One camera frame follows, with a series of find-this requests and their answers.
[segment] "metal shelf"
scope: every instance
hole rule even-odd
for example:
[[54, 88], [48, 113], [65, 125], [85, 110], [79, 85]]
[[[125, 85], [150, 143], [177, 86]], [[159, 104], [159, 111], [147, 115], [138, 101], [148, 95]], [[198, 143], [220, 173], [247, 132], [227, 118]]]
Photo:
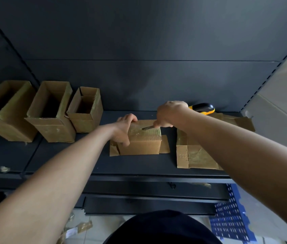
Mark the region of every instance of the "metal shelf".
[[[104, 111], [101, 125], [112, 123], [129, 111]], [[155, 119], [155, 111], [132, 111], [138, 119]], [[97, 161], [90, 180], [113, 181], [171, 181], [232, 183], [233, 180], [222, 170], [182, 169], [176, 166], [176, 128], [162, 128], [166, 134], [171, 152], [159, 155], [109, 156], [107, 143]], [[77, 134], [76, 140], [85, 134]], [[43, 140], [27, 166], [25, 173], [31, 175], [46, 161], [68, 147], [69, 143], [48, 143]]]
[[87, 215], [137, 215], [156, 210], [176, 210], [188, 215], [214, 216], [215, 205], [187, 201], [86, 197]]
[[89, 181], [83, 193], [87, 197], [174, 200], [205, 203], [226, 203], [229, 194], [225, 184], [209, 186], [191, 183]]

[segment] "cardboard box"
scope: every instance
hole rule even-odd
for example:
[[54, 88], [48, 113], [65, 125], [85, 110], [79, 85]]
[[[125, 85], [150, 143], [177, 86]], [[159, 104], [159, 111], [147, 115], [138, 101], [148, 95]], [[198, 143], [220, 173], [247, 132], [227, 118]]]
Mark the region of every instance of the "cardboard box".
[[65, 116], [71, 94], [69, 82], [43, 81], [34, 97], [25, 119], [48, 142], [74, 142], [76, 131]]
[[[222, 113], [209, 116], [255, 132], [251, 119], [234, 117]], [[177, 168], [209, 168], [223, 170], [201, 145], [185, 132], [177, 130], [176, 142]]]
[[90, 133], [101, 122], [103, 105], [98, 88], [78, 88], [67, 111], [77, 133]]
[[8, 141], [32, 142], [37, 130], [24, 120], [36, 94], [29, 81], [0, 84], [0, 135]]
[[128, 131], [130, 145], [124, 147], [121, 143], [110, 141], [110, 156], [170, 153], [167, 136], [161, 135], [160, 128], [141, 129], [152, 126], [154, 121], [138, 120], [131, 123]]

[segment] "forearm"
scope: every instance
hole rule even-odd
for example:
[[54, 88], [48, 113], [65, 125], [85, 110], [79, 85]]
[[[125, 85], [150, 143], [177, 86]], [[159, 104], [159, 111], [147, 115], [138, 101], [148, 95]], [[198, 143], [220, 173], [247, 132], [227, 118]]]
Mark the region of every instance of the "forearm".
[[192, 135], [247, 192], [287, 222], [287, 147], [186, 108], [169, 122]]
[[61, 151], [0, 204], [0, 243], [55, 243], [113, 127]]

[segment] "tile floor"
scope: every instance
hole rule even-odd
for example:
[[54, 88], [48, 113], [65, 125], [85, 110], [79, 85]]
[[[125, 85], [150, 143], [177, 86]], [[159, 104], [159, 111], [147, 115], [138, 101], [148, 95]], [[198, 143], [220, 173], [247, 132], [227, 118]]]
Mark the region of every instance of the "tile floor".
[[[93, 227], [86, 232], [71, 236], [66, 239], [66, 244], [102, 244], [117, 228], [133, 216], [85, 216], [84, 210], [74, 209], [74, 219], [67, 223], [67, 227], [73, 228], [81, 222], [92, 221]], [[194, 219], [210, 228], [207, 217], [193, 216]]]

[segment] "gray wall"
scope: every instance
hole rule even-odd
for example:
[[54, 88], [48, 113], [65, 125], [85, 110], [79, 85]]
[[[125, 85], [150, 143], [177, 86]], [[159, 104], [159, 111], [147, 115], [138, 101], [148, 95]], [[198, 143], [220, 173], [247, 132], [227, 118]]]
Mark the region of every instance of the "gray wall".
[[287, 55], [287, 0], [0, 0], [0, 28], [40, 81], [99, 87], [105, 110], [239, 111]]

